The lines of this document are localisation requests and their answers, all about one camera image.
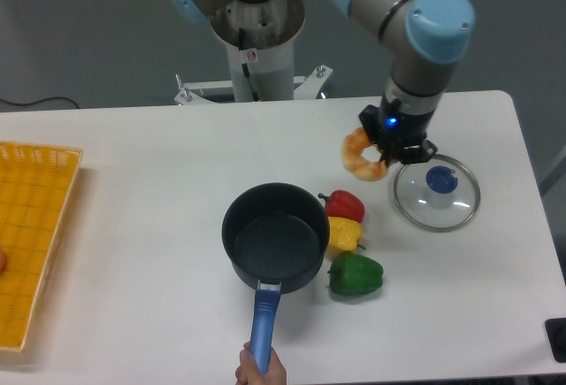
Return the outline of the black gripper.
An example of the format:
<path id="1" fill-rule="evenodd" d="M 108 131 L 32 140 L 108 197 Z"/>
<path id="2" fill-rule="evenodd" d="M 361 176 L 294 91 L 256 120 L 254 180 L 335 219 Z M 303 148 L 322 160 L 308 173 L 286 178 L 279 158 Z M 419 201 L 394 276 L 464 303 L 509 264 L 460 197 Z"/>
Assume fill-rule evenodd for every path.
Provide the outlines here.
<path id="1" fill-rule="evenodd" d="M 390 167 L 431 160 L 438 147 L 428 140 L 427 128 L 437 107 L 436 95 L 410 93 L 390 79 L 379 105 L 369 104 L 358 115 L 368 137 L 377 144 L 379 162 Z"/>

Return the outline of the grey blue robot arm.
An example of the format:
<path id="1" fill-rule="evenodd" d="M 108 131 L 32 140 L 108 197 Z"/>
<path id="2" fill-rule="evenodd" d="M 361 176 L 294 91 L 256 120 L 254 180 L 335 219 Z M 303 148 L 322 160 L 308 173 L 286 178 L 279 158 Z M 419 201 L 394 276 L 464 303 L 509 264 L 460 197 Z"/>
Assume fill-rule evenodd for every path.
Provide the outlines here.
<path id="1" fill-rule="evenodd" d="M 171 0 L 190 20 L 208 20 L 225 45 L 237 101 L 288 100 L 294 95 L 294 39 L 302 0 Z M 337 8 L 394 54 L 379 106 L 360 114 L 362 129 L 386 164 L 429 161 L 436 146 L 428 125 L 476 15 L 468 0 L 333 0 Z"/>

